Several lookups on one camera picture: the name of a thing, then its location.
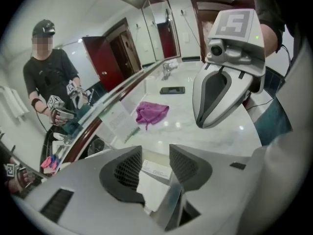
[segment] white marble countertop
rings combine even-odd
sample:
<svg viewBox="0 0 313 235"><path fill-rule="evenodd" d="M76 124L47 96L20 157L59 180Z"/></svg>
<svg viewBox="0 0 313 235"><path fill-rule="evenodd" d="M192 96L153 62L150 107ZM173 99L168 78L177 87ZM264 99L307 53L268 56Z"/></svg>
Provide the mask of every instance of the white marble countertop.
<svg viewBox="0 0 313 235"><path fill-rule="evenodd" d="M116 140L116 148L142 145L143 150L156 152L165 157L169 144L182 144L193 148L237 156L251 156L261 146L254 124L243 105L227 119L210 129L200 129L195 122L192 107L193 81L202 62L181 63L166 81L163 74L148 77L147 93L142 101L169 105L167 116L155 125L140 125L140 131L126 143ZM184 86L185 94L160 94L162 87Z"/></svg>

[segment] black slot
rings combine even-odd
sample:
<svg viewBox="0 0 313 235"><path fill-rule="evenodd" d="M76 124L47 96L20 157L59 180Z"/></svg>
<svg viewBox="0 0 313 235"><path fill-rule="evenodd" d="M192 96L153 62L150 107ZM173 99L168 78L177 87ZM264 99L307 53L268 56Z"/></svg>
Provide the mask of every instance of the black slot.
<svg viewBox="0 0 313 235"><path fill-rule="evenodd" d="M57 223L74 192L59 189L41 210L41 214Z"/></svg>

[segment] man in black shirt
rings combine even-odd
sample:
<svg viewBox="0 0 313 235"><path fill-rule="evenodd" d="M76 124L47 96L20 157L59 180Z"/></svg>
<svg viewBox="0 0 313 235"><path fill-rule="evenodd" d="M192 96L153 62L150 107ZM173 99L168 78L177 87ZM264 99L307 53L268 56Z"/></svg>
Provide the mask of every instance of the man in black shirt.
<svg viewBox="0 0 313 235"><path fill-rule="evenodd" d="M74 65L71 63L66 52L62 49L52 48L52 37L55 34L53 22L42 20L36 24L32 34L33 54L23 69L24 80L29 95L29 100L34 109L48 116L51 119L51 112L46 103L39 99L39 94L47 102L51 95L58 96L65 102L68 110L74 110L73 103L67 94L67 84L73 80L80 86L80 78ZM88 105L84 105L79 111L81 118L89 110ZM67 119L56 115L51 119L53 123L63 126L63 129L72 134L76 125L67 123Z"/></svg>

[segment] faucet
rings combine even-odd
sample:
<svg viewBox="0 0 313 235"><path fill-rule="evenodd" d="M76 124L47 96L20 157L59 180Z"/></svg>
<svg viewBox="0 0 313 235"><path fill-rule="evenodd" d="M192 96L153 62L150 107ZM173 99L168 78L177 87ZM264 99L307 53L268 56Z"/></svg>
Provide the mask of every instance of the faucet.
<svg viewBox="0 0 313 235"><path fill-rule="evenodd" d="M170 64L163 64L163 78L162 80L167 80L171 75L171 71L176 69L178 66L170 67Z"/></svg>

